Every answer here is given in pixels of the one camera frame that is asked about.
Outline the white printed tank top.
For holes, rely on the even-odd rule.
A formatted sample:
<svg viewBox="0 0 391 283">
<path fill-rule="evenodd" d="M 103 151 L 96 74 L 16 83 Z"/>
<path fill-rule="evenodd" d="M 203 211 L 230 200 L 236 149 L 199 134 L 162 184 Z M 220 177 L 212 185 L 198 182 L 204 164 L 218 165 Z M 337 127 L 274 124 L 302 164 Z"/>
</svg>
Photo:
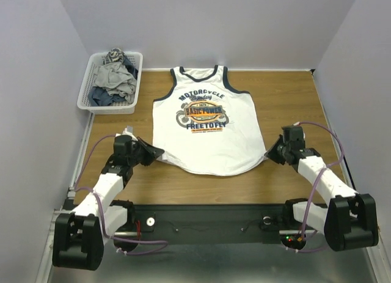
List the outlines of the white printed tank top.
<svg viewBox="0 0 391 283">
<path fill-rule="evenodd" d="M 153 146 L 160 161 L 192 174 L 234 176 L 263 162 L 266 147 L 254 101 L 228 69 L 175 67 L 173 86 L 153 102 Z"/>
</svg>

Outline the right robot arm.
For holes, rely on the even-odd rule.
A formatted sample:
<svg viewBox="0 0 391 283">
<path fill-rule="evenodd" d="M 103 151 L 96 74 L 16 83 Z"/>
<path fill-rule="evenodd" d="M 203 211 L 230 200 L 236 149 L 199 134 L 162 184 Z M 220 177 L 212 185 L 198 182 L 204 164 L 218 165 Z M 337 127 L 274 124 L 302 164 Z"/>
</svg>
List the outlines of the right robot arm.
<svg viewBox="0 0 391 283">
<path fill-rule="evenodd" d="M 301 225 L 298 235 L 305 238 L 305 228 L 322 234 L 333 251 L 368 248 L 379 242 L 375 199 L 360 194 L 326 164 L 320 153 L 306 146 L 302 123 L 282 127 L 266 157 L 277 164 L 290 165 L 311 185 L 306 199 L 287 200 L 281 221 L 288 228 Z"/>
</svg>

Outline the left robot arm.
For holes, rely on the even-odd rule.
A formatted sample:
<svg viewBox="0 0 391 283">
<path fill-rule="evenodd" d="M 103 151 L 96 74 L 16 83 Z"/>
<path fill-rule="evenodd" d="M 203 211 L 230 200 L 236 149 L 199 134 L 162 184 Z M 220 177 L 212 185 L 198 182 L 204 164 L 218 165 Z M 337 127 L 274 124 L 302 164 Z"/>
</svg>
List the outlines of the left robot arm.
<svg viewBox="0 0 391 283">
<path fill-rule="evenodd" d="M 117 248 L 124 255 L 144 244 L 141 221 L 130 201 L 115 197 L 128 184 L 135 166 L 149 166 L 164 153 L 132 134 L 117 134 L 113 153 L 108 158 L 97 183 L 85 187 L 87 196 L 69 213 L 55 221 L 52 263 L 56 267 L 96 270 L 103 259 L 104 246 L 110 241 L 125 243 Z"/>
</svg>

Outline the navy blue tank top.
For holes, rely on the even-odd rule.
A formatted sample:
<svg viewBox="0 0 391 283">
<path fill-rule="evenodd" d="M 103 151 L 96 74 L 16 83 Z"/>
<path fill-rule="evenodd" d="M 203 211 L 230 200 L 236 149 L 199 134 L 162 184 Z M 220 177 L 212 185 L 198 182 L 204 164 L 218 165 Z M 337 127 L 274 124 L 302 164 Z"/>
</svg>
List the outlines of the navy blue tank top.
<svg viewBox="0 0 391 283">
<path fill-rule="evenodd" d="M 88 99 L 91 106 L 111 106 L 114 103 L 122 103 L 126 101 L 118 94 L 109 95 L 106 90 L 101 87 L 92 87 Z"/>
</svg>

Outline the grey tank top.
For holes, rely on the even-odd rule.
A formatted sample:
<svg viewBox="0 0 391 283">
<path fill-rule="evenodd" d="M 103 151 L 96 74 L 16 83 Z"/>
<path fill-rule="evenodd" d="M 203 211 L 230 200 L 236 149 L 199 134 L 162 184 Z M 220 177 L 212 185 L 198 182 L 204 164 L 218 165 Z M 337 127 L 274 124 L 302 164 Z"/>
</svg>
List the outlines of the grey tank top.
<svg viewBox="0 0 391 283">
<path fill-rule="evenodd" d="M 118 94 L 126 100 L 124 102 L 132 104 L 135 98 L 137 79 L 124 64 L 116 62 L 97 68 L 94 87 L 103 88 L 109 95 Z"/>
</svg>

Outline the patterned dark tank top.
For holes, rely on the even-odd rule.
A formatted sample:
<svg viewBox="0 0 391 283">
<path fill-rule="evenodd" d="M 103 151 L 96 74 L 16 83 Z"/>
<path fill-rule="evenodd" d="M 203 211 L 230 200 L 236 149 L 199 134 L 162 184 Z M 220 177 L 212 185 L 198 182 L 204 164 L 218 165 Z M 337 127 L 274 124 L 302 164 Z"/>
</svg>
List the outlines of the patterned dark tank top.
<svg viewBox="0 0 391 283">
<path fill-rule="evenodd" d="M 111 64 L 111 63 L 123 63 L 125 60 L 125 53 L 120 48 L 111 49 L 104 57 L 103 64 Z"/>
</svg>

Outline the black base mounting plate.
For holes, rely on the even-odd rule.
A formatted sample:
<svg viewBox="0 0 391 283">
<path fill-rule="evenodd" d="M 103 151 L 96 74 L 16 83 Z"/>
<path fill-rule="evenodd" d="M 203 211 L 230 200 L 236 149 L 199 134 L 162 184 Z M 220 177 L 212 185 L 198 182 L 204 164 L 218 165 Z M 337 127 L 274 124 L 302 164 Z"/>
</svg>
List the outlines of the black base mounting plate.
<svg viewBox="0 0 391 283">
<path fill-rule="evenodd" d="M 280 244 L 301 223 L 283 217 L 283 204 L 134 205 L 117 237 L 173 244 Z"/>
</svg>

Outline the white plastic basket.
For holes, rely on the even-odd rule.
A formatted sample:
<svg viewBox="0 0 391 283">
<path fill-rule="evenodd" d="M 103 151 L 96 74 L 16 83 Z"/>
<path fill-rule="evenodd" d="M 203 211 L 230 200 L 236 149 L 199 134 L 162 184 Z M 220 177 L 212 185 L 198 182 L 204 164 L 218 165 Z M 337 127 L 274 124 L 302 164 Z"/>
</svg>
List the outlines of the white plastic basket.
<svg viewBox="0 0 391 283">
<path fill-rule="evenodd" d="M 109 62 L 108 54 L 90 56 L 77 107 L 94 114 L 132 114 L 139 96 L 143 55 L 119 52 Z"/>
</svg>

